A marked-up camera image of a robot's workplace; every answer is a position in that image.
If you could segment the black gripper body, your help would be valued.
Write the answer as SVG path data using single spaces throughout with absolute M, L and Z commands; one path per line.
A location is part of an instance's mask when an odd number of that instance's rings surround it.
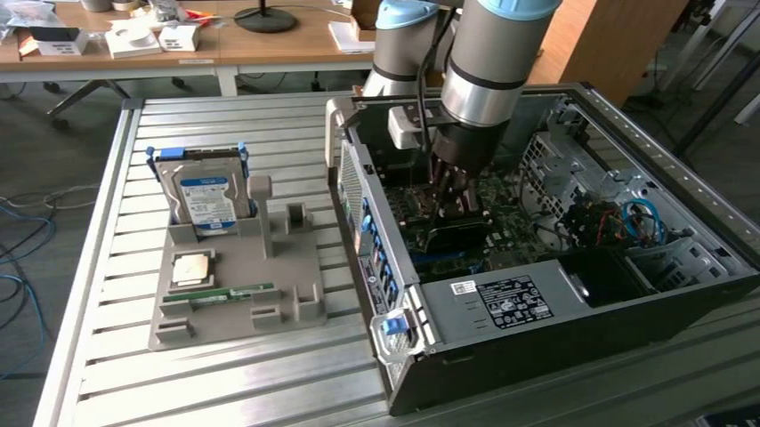
M 435 157 L 467 175 L 479 175 L 491 164 L 507 127 L 508 123 L 490 127 L 459 123 L 439 126 L 432 144 Z

